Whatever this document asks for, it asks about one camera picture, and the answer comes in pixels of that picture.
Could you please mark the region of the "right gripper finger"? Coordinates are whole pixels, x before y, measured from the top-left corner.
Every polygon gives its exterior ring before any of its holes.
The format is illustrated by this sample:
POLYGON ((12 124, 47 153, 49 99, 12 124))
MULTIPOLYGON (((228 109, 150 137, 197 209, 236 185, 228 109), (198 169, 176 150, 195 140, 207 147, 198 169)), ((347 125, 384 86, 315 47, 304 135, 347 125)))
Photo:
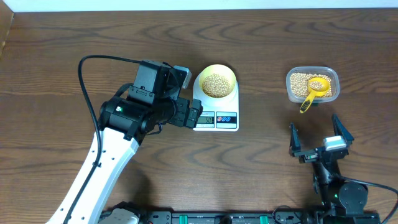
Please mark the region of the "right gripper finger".
POLYGON ((298 131, 293 123, 290 123, 290 146, 289 146, 289 153, 291 156, 295 156, 296 153, 301 151, 301 143, 298 136, 298 131))
POLYGON ((335 136, 341 136, 347 145, 351 145, 354 141, 354 137, 351 133, 344 127, 342 122, 339 120, 336 114, 333 114, 331 117, 333 123, 333 129, 335 136))

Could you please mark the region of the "yellow measuring scoop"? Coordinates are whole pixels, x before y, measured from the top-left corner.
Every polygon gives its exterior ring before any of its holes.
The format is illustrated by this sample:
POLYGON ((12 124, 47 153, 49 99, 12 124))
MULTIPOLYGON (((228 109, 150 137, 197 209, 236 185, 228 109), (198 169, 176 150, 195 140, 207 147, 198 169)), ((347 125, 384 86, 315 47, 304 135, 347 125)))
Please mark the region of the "yellow measuring scoop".
POLYGON ((312 105, 316 97, 326 95, 330 89, 330 83, 327 79, 322 77, 315 77, 308 81, 308 96, 300 106, 300 112, 306 112, 312 105))

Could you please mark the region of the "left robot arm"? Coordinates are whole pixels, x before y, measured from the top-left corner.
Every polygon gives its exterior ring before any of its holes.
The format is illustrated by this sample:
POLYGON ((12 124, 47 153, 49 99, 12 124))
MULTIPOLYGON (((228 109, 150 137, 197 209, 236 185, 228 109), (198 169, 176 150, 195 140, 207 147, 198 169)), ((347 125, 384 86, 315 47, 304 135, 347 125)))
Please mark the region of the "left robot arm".
POLYGON ((98 223, 121 172, 144 138, 169 123, 193 129, 201 101, 179 96, 190 83, 186 67, 142 60, 134 83, 123 85, 94 117, 90 151, 49 223, 98 223))

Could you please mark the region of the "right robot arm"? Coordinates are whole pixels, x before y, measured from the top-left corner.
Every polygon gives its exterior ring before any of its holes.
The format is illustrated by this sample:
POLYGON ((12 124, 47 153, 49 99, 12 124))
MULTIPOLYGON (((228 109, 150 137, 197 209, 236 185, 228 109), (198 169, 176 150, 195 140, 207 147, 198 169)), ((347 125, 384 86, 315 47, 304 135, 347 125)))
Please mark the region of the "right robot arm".
POLYGON ((359 217, 364 214, 368 200, 368 188, 341 176, 338 160, 349 154, 354 137, 344 127, 337 115, 332 118, 334 135, 323 140, 323 145, 303 150, 298 130, 290 124, 291 156, 301 163, 311 163, 313 167, 314 190, 320 194, 326 214, 336 217, 359 217))

